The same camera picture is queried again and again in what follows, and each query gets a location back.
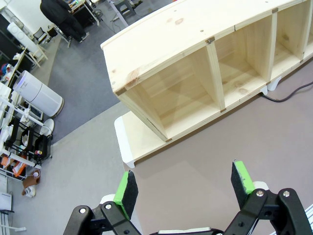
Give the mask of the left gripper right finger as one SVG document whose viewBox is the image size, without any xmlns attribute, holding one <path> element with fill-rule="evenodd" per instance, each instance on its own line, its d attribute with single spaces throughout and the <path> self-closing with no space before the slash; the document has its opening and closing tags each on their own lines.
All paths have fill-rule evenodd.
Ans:
<svg viewBox="0 0 313 235">
<path fill-rule="evenodd" d="M 284 188 L 277 194 L 257 188 L 242 161 L 232 163 L 231 183 L 240 207 L 225 235 L 250 235 L 259 220 L 268 220 L 277 235 L 311 235 L 309 219 L 297 192 Z"/>
</svg>

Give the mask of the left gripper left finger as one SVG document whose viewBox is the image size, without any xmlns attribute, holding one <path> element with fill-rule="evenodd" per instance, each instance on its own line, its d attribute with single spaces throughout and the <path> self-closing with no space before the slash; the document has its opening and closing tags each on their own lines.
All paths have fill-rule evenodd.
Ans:
<svg viewBox="0 0 313 235">
<path fill-rule="evenodd" d="M 65 235 L 101 235 L 112 231 L 115 235 L 139 235 L 131 222 L 138 187 L 134 173 L 124 172 L 112 200 L 91 209 L 86 205 L 75 207 L 64 230 Z"/>
</svg>

